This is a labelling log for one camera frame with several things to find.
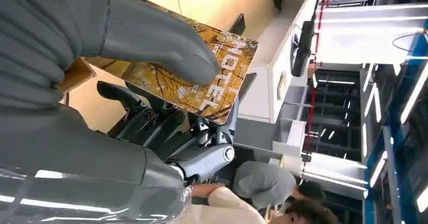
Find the robotic arm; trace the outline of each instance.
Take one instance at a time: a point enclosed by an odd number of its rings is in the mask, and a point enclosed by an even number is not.
[[[218,63],[186,23],[138,0],[0,0],[0,222],[163,223],[188,197],[153,152],[58,104],[79,56],[159,63],[206,84]]]

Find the white desk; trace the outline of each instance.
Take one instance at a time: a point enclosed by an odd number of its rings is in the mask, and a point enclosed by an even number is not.
[[[316,0],[285,1],[283,11],[258,40],[259,48],[250,68],[250,72],[258,75],[239,106],[240,118],[274,124],[290,85],[306,85],[306,73],[299,78],[291,75],[291,37],[295,25],[302,27],[304,21],[311,19]],[[277,87],[283,73],[286,83],[282,97],[278,98]]]

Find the floor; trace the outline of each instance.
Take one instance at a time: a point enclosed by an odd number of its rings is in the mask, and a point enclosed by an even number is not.
[[[243,36],[257,39],[275,15],[272,0],[149,0],[201,23],[228,31],[244,13]],[[97,76],[70,92],[70,106],[84,117],[89,128],[108,131],[123,115],[122,106],[98,95],[98,80],[124,85],[124,81],[98,68]]]

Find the curly hair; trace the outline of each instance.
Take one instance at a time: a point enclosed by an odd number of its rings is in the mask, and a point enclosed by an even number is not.
[[[295,200],[285,214],[294,213],[306,219],[307,224],[339,224],[339,220],[328,208],[310,200]]]

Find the yellow leaves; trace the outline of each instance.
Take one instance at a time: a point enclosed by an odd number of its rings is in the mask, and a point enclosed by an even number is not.
[[[258,47],[257,41],[220,31],[153,3],[149,4],[191,25],[207,43],[222,67],[211,84],[192,85],[166,69],[147,62],[87,58],[88,62],[179,108],[224,123],[250,67]]]

